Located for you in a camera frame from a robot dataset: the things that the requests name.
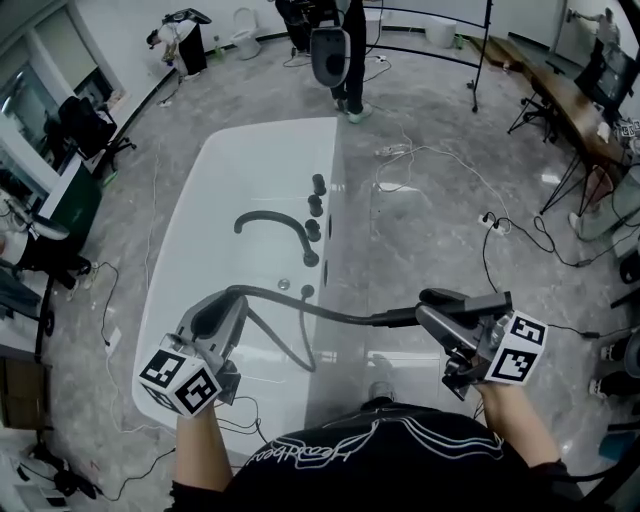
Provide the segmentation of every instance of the white bucket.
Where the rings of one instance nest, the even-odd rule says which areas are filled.
[[[440,16],[427,16],[424,31],[427,40],[440,48],[451,48],[458,23]]]
[[[382,30],[380,23],[384,23],[386,13],[381,9],[365,8],[364,15],[367,20],[367,44],[375,44],[378,40],[378,27]]]

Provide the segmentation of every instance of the person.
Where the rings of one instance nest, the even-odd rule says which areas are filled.
[[[84,287],[90,288],[98,269],[97,263],[70,252],[64,241],[36,238],[10,210],[0,212],[0,259],[21,269],[46,272],[70,291],[68,300],[79,286],[69,271],[82,276]]]
[[[634,164],[613,193],[598,201],[593,212],[569,214],[569,224],[585,242],[595,240],[640,210],[640,164]]]
[[[595,87],[602,75],[603,54],[610,45],[620,45],[620,29],[613,21],[613,11],[608,7],[605,9],[604,14],[585,16],[578,11],[573,11],[573,16],[598,23],[596,42],[593,46],[589,63],[578,78],[575,79],[575,83],[580,89],[589,92]]]
[[[197,78],[206,69],[207,59],[202,46],[200,25],[195,21],[187,19],[180,23],[165,23],[147,36],[149,48],[153,49],[161,43],[166,45],[162,60],[172,63],[179,58],[186,70],[180,69],[180,65],[176,67],[185,80]]]
[[[352,124],[360,124],[373,113],[373,107],[362,102],[364,88],[365,56],[367,54],[367,20],[363,0],[343,0],[342,12],[346,13],[342,29],[351,38],[351,58],[347,78],[331,89],[336,110],[344,112]]]
[[[600,349],[602,361],[624,361],[624,371],[589,381],[589,393],[598,398],[640,393],[640,336],[632,334]]]
[[[290,0],[275,0],[275,3],[296,51],[311,56],[310,34],[313,27],[303,19],[300,6]]]
[[[351,39],[351,57],[344,82],[331,89],[331,96],[336,110],[346,114],[352,124],[360,124],[373,113],[373,107],[362,101],[367,53],[367,21],[362,2],[363,0],[335,2],[342,19],[342,29]],[[302,16],[299,7],[291,5],[288,0],[276,0],[276,8],[285,21],[296,49],[307,52],[310,49],[312,25],[299,21]]]
[[[570,510],[582,493],[561,481],[566,466],[523,388],[492,383],[478,389],[487,427],[398,403],[390,384],[375,382],[359,411],[273,439],[235,476],[209,404],[194,418],[178,417],[169,510],[314,503],[329,509],[349,502],[360,508],[411,502],[452,510]]]

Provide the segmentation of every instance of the window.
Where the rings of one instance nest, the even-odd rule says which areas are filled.
[[[0,187],[23,204],[37,205],[46,192],[0,148]]]
[[[60,132],[58,106],[29,64],[0,86],[2,113],[54,169],[69,152]]]
[[[93,108],[97,109],[109,100],[113,88],[109,85],[102,72],[96,68],[87,78],[80,82],[74,92],[78,98],[87,98]]]

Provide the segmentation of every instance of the white sneaker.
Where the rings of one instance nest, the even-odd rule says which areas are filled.
[[[600,359],[603,361],[613,361],[613,357],[611,357],[612,351],[613,351],[613,345],[602,347],[600,349]]]
[[[580,219],[580,217],[578,217],[575,213],[571,212],[569,214],[569,225],[576,232],[576,234],[578,233],[578,220],[579,219]]]
[[[600,391],[601,380],[591,379],[589,381],[589,394],[597,396],[598,398],[607,398],[607,395]]]
[[[382,396],[391,399],[392,402],[396,401],[396,394],[390,383],[378,381],[369,386],[369,401]]]
[[[73,285],[73,288],[67,292],[67,302],[71,302],[73,300],[76,291],[78,291],[78,286],[80,286],[80,281],[76,279],[76,283]]]
[[[333,100],[333,106],[336,108],[338,112],[342,112],[343,114],[347,114],[347,105],[344,100]]]
[[[93,282],[96,280],[96,276],[98,275],[98,264],[94,261],[91,263],[91,270],[85,276],[84,281],[82,281],[82,287],[85,290],[88,290],[93,286]]]
[[[360,112],[359,114],[352,114],[351,112],[349,112],[349,122],[351,124],[360,124],[371,114],[373,114],[373,107],[368,103],[365,103],[362,106],[362,112]]]

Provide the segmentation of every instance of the white cable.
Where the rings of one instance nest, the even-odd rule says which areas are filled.
[[[375,108],[380,109],[380,110],[382,110],[384,112],[392,114],[392,112],[387,110],[387,109],[384,109],[382,107],[378,107],[377,105],[373,105],[372,103],[369,103],[369,104],[372,107],[375,107]],[[457,155],[455,155],[454,153],[451,153],[449,151],[442,151],[440,149],[436,149],[436,148],[433,148],[433,147],[427,146],[427,145],[423,145],[423,146],[420,146],[420,147],[414,149],[413,148],[413,141],[405,133],[404,126],[401,123],[399,123],[398,121],[394,121],[394,123],[397,124],[400,127],[400,129],[402,130],[402,136],[409,141],[409,151],[407,151],[406,153],[403,153],[401,155],[398,155],[395,158],[392,158],[391,160],[388,160],[387,162],[384,162],[382,165],[380,165],[380,167],[378,167],[378,169],[376,169],[375,184],[376,184],[376,187],[378,187],[378,190],[380,190],[381,192],[387,192],[387,193],[397,192],[398,190],[403,189],[404,187],[409,185],[409,183],[411,183],[411,180],[413,179],[413,172],[412,172],[411,168],[413,167],[413,163],[415,162],[414,153],[416,153],[418,151],[421,151],[423,149],[428,149],[429,151],[433,151],[434,153],[438,153],[440,155],[447,155],[447,156],[450,156],[452,158],[455,158],[458,161],[458,163],[460,165],[462,165],[462,167],[464,167],[465,169],[468,169],[473,174],[475,174],[478,178],[480,178],[480,181],[482,181],[482,183],[500,201],[500,204],[502,205],[502,208],[504,209],[504,213],[505,213],[507,219],[511,220],[511,217],[509,216],[509,210],[507,210],[507,206],[504,204],[504,201],[502,200],[502,196],[500,196],[500,194],[498,194],[498,192],[496,192],[496,190],[491,185],[489,185],[487,180],[485,180],[478,171],[476,171],[472,167],[470,167],[467,164],[465,164],[462,160],[460,160],[460,158]],[[387,167],[388,165],[392,164],[393,162],[396,162],[397,160],[400,160],[401,158],[404,158],[405,156],[408,156],[408,155],[411,155],[411,162],[409,162],[409,166],[407,167],[407,179],[402,184],[398,185],[397,187],[394,187],[394,188],[383,188],[382,184],[380,183],[380,172],[382,171],[382,169],[384,169],[385,167]],[[507,229],[507,231],[505,231],[505,234],[509,234],[510,232],[511,232],[511,222],[509,222],[509,228]]]
[[[111,406],[109,407],[109,414],[111,415],[111,421],[113,422],[113,426],[114,428],[120,433],[120,434],[132,434],[134,432],[139,432],[142,429],[148,428],[150,430],[164,430],[167,434],[169,434],[171,437],[176,437],[176,434],[174,432],[171,432],[168,428],[159,425],[157,427],[152,427],[151,425],[140,425],[139,427],[136,427],[132,430],[122,430],[120,427],[118,427],[118,424],[116,423],[116,418],[113,414],[113,405],[116,402],[116,399],[118,398],[118,395],[120,395],[120,388],[118,387],[118,385],[116,384],[115,379],[113,378],[113,375],[111,374],[111,369],[109,368],[109,359],[111,359],[111,355],[107,355],[107,359],[106,359],[106,368],[107,368],[107,373],[109,374],[109,378],[111,379],[111,384],[113,384],[113,387],[116,388],[116,394],[113,395],[113,398],[111,399]]]
[[[151,235],[153,234],[153,224],[156,221],[156,182],[158,181],[158,165],[160,159],[156,153],[156,166],[153,172],[153,217],[151,217],[151,225],[149,226],[149,236],[147,237],[147,254],[144,257],[144,270],[147,276],[147,291],[149,291],[149,253],[151,252]]]

